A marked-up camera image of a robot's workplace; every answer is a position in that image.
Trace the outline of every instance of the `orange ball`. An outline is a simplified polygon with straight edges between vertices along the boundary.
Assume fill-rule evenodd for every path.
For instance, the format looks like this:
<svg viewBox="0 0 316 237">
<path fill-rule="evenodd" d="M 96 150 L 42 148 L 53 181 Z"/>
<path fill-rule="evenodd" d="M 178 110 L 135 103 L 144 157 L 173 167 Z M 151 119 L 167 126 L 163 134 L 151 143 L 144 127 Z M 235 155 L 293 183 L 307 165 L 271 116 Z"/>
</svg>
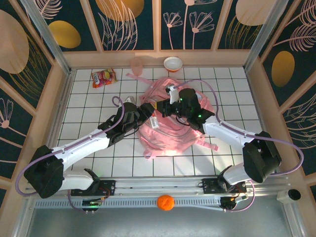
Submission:
<svg viewBox="0 0 316 237">
<path fill-rule="evenodd" d="M 169 195 L 162 195 L 157 200 L 157 206 L 163 211 L 170 211 L 174 207 L 174 199 Z"/>
</svg>

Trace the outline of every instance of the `white bowl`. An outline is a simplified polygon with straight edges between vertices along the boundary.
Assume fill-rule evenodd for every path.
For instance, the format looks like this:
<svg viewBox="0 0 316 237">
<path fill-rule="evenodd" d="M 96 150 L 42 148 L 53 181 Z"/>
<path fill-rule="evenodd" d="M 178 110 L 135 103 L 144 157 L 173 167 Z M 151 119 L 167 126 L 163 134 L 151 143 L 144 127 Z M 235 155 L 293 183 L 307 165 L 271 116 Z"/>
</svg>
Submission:
<svg viewBox="0 0 316 237">
<path fill-rule="evenodd" d="M 182 68 L 182 60 L 178 57 L 168 57 L 163 62 L 164 67 L 171 73 L 175 73 Z"/>
</svg>

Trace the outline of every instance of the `black mounting bracket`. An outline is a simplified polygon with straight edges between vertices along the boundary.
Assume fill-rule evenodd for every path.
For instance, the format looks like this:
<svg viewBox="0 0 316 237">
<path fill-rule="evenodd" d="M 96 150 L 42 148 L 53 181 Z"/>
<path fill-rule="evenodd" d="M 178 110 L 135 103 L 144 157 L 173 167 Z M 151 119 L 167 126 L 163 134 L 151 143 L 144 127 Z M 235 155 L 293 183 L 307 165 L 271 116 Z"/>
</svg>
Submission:
<svg viewBox="0 0 316 237">
<path fill-rule="evenodd" d="M 247 192 L 245 182 L 237 183 L 232 188 L 226 191 L 221 187 L 218 181 L 218 178 L 202 179 L 199 187 L 203 188 L 204 194 L 238 194 Z"/>
<path fill-rule="evenodd" d="M 115 180 L 100 180 L 96 189 L 72 189 L 71 196 L 91 197 L 91 196 L 113 196 L 115 193 Z"/>
<path fill-rule="evenodd" d="M 221 205 L 220 207 L 227 210 L 232 210 L 235 208 L 237 203 L 235 199 L 232 197 L 221 197 Z"/>
</svg>

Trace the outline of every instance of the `dark blue wallpaper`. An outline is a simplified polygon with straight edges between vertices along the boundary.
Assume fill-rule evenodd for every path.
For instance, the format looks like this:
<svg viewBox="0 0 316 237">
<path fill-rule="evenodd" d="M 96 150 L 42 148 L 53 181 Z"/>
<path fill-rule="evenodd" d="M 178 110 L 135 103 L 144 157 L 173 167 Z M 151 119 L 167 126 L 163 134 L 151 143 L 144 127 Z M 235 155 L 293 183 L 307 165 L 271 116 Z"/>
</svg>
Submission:
<svg viewBox="0 0 316 237">
<path fill-rule="evenodd" d="M 314 196 L 314 200 L 316 201 L 316 185 L 311 186 L 311 191 Z"/>
<path fill-rule="evenodd" d="M 79 0 L 37 0 L 36 5 L 63 52 L 96 51 Z"/>
<path fill-rule="evenodd" d="M 1 205 L 3 203 L 5 193 L 6 193 L 6 190 L 0 189 L 0 208 L 1 208 Z"/>
<path fill-rule="evenodd" d="M 292 3 L 293 3 L 293 2 L 294 2 L 294 0 L 289 0 L 289 1 L 287 2 L 286 8 L 285 8 L 285 10 L 284 10 L 282 16 L 280 16 L 279 20 L 277 21 L 276 26 L 273 28 L 273 30 L 272 30 L 272 32 L 271 32 L 269 38 L 267 39 L 266 43 L 265 43 L 264 46 L 262 47 L 262 49 L 261 49 L 261 51 L 260 51 L 260 53 L 259 53 L 259 57 L 261 57 L 262 54 L 266 51 L 266 48 L 268 47 L 268 44 L 270 43 L 271 38 L 275 35 L 275 33 L 276 33 L 278 27 L 280 26 L 280 24 L 281 24 L 283 18 L 286 16 L 287 11 L 288 11 L 289 8 L 292 6 Z"/>
<path fill-rule="evenodd" d="M 24 13 L 26 14 L 25 12 L 25 9 L 23 7 L 23 5 L 21 4 L 20 0 L 18 0 L 18 3 L 20 4 L 20 7 L 22 8 L 22 10 L 24 11 Z M 50 56 L 52 56 L 53 59 L 55 59 L 53 53 L 50 51 L 50 48 L 48 47 L 48 45 L 46 44 L 46 42 L 42 39 L 41 35 L 40 35 L 40 32 L 38 31 L 38 29 L 36 28 L 35 24 L 33 23 L 33 21 L 30 21 L 33 28 L 35 29 L 35 31 L 37 32 L 38 36 L 41 38 L 42 42 L 44 43 L 45 47 L 47 48 Z"/>
<path fill-rule="evenodd" d="M 152 0 L 89 0 L 103 49 L 154 49 Z"/>
<path fill-rule="evenodd" d="M 0 65 L 0 77 L 36 108 L 51 64 L 8 0 L 1 2 L 0 15 L 1 20 L 5 21 L 2 24 L 7 26 L 1 28 L 3 32 L 0 31 L 0 34 L 5 36 L 1 42 L 13 45 L 6 52 L 12 66 Z"/>
<path fill-rule="evenodd" d="M 316 70 L 316 4 L 306 10 L 309 3 L 301 1 L 263 62 L 279 105 Z"/>
<path fill-rule="evenodd" d="M 195 1 L 194 5 L 162 0 L 161 49 L 210 49 L 222 6 L 223 0 Z"/>
<path fill-rule="evenodd" d="M 237 14 L 238 2 L 242 4 L 242 7 L 238 8 L 239 11 Z M 258 4 L 258 7 L 256 7 L 251 5 L 251 2 L 252 0 L 233 0 L 218 49 L 250 49 L 252 47 L 264 23 L 264 15 L 260 15 L 259 13 L 265 6 Z M 248 25 L 243 24 L 243 21 L 240 22 L 237 16 L 244 16 L 244 18 L 246 18 L 244 21 L 246 21 Z M 262 18 L 262 20 L 259 21 L 259 25 L 255 23 L 257 16 Z"/>
<path fill-rule="evenodd" d="M 0 89 L 0 176 L 12 177 L 32 119 L 27 111 Z"/>
<path fill-rule="evenodd" d="M 305 175 L 316 172 L 316 84 L 302 95 L 283 117 L 293 143 L 304 154 Z"/>
</svg>

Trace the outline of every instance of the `backpack strap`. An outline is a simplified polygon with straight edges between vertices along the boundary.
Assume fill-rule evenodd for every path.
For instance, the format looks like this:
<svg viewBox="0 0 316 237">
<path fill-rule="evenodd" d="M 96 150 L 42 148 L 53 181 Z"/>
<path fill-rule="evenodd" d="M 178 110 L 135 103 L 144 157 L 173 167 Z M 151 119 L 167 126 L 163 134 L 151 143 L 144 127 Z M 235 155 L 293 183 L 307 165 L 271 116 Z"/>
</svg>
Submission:
<svg viewBox="0 0 316 237">
<path fill-rule="evenodd" d="M 203 147 L 207 147 L 207 148 L 212 149 L 212 150 L 215 150 L 216 152 L 218 151 L 218 146 L 216 144 L 209 144 L 209 143 L 204 142 L 200 139 L 198 139 L 196 141 L 196 144 L 203 146 Z"/>
<path fill-rule="evenodd" d="M 154 159 L 157 156 L 155 153 L 152 153 L 147 149 L 144 151 L 143 155 L 146 159 Z"/>
<path fill-rule="evenodd" d="M 151 80 L 147 80 L 147 79 L 145 79 L 145 78 L 135 76 L 135 75 L 133 75 L 133 74 L 131 74 L 131 73 L 127 73 L 126 75 L 127 75 L 128 77 L 130 77 L 130 78 L 133 78 L 133 79 L 135 79 L 135 80 L 139 80 L 139 81 L 144 82 L 144 83 L 146 83 L 146 84 L 148 84 L 148 85 L 151 85 L 151 84 L 153 83 Z"/>
</svg>

